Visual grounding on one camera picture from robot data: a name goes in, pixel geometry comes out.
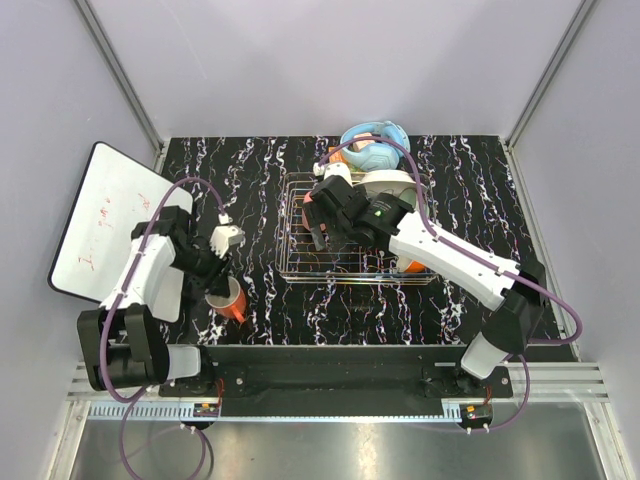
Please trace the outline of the orange mug white inside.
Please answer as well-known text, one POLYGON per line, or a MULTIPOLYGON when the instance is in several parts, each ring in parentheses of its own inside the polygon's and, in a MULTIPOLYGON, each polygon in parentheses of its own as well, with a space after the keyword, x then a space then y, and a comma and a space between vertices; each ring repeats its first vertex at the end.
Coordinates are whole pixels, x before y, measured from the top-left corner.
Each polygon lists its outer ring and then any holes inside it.
POLYGON ((229 287, 227 296, 207 294, 205 300, 217 314, 243 324, 246 321, 247 309, 244 290, 233 277, 227 278, 227 286, 229 287))

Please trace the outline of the white scalloped plate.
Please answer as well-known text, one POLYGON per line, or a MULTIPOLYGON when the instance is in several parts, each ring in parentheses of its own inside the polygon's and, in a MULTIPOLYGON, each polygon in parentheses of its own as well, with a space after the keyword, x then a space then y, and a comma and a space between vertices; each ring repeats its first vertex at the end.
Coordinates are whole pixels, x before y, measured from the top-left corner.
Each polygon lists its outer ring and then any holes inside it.
POLYGON ((402 170, 376 170, 367 172, 355 180, 354 187, 373 200, 381 193, 394 197, 407 188, 417 191, 414 178, 402 170))

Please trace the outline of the orange bowl white inside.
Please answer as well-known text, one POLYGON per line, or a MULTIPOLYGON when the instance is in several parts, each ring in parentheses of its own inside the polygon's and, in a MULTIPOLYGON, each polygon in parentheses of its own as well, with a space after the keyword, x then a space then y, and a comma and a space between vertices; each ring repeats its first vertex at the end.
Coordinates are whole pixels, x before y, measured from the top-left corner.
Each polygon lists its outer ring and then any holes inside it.
POLYGON ((408 257, 398 256, 396 261, 396 271, 402 274, 421 274, 425 273, 428 267, 417 260, 408 257))

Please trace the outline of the pink cup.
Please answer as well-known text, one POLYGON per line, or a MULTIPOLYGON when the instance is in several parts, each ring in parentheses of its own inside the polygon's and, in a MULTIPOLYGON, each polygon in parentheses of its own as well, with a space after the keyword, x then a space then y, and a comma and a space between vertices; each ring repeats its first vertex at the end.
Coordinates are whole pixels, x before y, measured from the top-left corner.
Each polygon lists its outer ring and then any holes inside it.
POLYGON ((302 224, 303 227, 312 234, 324 234, 326 232, 326 224, 324 222, 324 213, 321 208, 314 202, 311 192, 308 191, 303 198, 302 204, 302 224))

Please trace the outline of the pale green bowl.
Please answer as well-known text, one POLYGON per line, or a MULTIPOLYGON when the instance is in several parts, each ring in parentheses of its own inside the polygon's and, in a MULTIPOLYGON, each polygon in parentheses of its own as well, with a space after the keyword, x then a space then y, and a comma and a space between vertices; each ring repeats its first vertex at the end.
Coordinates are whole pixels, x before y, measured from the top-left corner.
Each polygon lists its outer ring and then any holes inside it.
POLYGON ((398 196, 398 198, 411 206, 413 211, 416 211, 418 208, 418 195, 417 191, 412 188, 404 189, 398 196))

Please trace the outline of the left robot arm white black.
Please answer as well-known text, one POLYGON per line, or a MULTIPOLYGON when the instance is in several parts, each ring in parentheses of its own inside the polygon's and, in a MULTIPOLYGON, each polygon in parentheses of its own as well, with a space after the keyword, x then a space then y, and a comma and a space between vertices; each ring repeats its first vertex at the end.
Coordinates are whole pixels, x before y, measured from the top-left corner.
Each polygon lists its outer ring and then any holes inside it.
POLYGON ((174 380, 196 396, 214 388, 216 372, 205 365, 202 348, 170 346, 163 339, 160 323, 176 321, 180 309, 164 313, 160 304, 180 297, 186 278, 206 294, 230 293, 230 250, 244 233, 225 214, 208 238, 194 235, 191 223, 191 215, 179 206, 164 207, 154 220, 138 223, 112 293, 98 309, 79 315, 77 330, 94 390, 114 392, 174 380))

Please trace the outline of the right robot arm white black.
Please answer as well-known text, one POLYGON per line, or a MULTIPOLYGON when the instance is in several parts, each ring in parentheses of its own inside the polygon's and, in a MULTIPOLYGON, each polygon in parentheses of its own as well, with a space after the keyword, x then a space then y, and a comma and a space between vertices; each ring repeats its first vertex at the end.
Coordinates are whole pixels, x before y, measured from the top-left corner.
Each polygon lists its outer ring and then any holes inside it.
POLYGON ((432 224, 425 224, 419 195, 412 183, 362 181, 351 184, 330 176, 317 184, 304 206, 314 234, 349 240, 417 262, 460 286, 491 312, 470 341, 454 371, 454 384, 476 396, 490 383, 499 363, 523 353, 545 309, 539 293, 545 269, 517 262, 466 242, 432 224))

